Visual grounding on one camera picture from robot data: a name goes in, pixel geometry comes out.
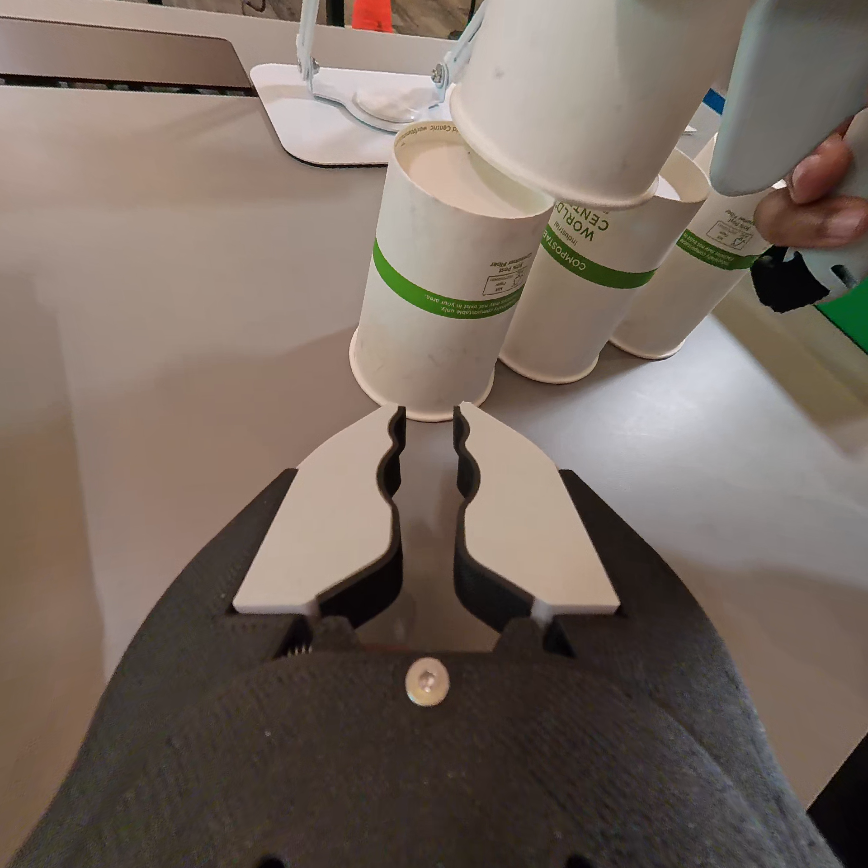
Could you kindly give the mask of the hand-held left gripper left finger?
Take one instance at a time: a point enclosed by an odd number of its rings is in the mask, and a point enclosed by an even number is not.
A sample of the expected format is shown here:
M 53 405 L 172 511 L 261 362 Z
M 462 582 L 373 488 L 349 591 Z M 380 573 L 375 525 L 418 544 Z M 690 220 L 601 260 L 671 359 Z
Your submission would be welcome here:
M 233 609 L 340 616 L 360 627 L 403 585 L 394 496 L 406 446 L 406 408 L 383 406 L 342 429 L 296 468 Z

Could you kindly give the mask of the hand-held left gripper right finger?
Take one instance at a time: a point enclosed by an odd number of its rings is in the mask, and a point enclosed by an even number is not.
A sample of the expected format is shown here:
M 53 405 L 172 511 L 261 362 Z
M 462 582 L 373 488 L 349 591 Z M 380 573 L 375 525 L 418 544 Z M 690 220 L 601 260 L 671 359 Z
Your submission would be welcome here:
M 453 410 L 462 503 L 453 582 L 479 621 L 546 629 L 621 605 L 564 478 L 535 443 L 469 402 Z

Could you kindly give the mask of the white paper cup green band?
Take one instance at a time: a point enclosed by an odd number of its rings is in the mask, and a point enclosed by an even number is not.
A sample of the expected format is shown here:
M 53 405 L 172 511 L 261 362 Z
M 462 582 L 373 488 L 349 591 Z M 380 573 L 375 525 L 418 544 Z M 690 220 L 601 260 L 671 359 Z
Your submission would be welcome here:
M 784 181 L 758 193 L 711 191 L 650 281 L 634 297 L 609 343 L 640 359 L 673 356 L 687 337 L 769 248 L 754 224 L 758 204 Z
M 363 392 L 422 422 L 481 404 L 553 205 L 483 160 L 454 123 L 399 132 L 349 348 Z
M 557 202 L 499 360 L 537 382 L 587 376 L 606 341 L 604 328 L 660 265 L 660 242 L 645 231 L 654 207 L 671 200 L 678 193 L 658 176 L 656 195 L 628 211 Z
M 625 210 L 657 177 L 751 2 L 489 1 L 450 95 L 491 166 L 557 201 Z

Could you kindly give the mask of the grey desk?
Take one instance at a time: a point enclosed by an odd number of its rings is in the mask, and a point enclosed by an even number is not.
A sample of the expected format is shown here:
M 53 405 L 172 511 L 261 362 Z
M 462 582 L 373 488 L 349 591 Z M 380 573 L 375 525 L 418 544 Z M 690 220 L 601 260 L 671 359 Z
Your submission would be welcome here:
M 384 169 L 290 158 L 252 97 L 2 88 L 2 864 L 168 584 L 374 408 L 350 372 Z M 671 359 L 499 367 L 712 618 L 797 796 L 866 732 L 866 404 L 743 281 Z
M 246 71 L 296 61 L 298 24 L 234 13 L 114 1 L 3 1 L 6 17 L 226 39 Z M 317 27 L 312 54 L 328 68 L 430 76 L 454 40 Z

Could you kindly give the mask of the person's right hand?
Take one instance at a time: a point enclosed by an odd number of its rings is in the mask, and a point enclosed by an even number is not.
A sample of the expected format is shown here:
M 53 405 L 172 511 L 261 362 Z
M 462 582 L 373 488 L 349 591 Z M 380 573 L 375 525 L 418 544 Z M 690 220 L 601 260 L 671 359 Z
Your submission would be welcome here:
M 861 238 L 867 229 L 867 201 L 836 193 L 852 165 L 842 122 L 757 205 L 754 224 L 771 245 L 833 249 Z

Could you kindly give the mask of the green plastic bin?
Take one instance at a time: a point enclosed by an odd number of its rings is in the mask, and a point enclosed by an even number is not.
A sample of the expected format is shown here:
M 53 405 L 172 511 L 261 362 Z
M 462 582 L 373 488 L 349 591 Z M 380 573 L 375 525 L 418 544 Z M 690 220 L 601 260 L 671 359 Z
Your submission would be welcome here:
M 816 309 L 864 354 L 867 354 L 867 284 L 841 298 L 820 302 Z

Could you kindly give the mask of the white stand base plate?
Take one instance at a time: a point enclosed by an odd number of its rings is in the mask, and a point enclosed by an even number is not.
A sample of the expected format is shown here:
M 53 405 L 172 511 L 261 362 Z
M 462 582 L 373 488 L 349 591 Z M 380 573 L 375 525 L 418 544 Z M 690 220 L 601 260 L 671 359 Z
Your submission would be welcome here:
M 301 5 L 297 62 L 264 63 L 252 79 L 284 150 L 320 168 L 385 166 L 414 125 L 452 132 L 447 98 L 467 66 L 485 8 L 470 17 L 429 76 L 322 67 L 312 54 L 317 5 Z

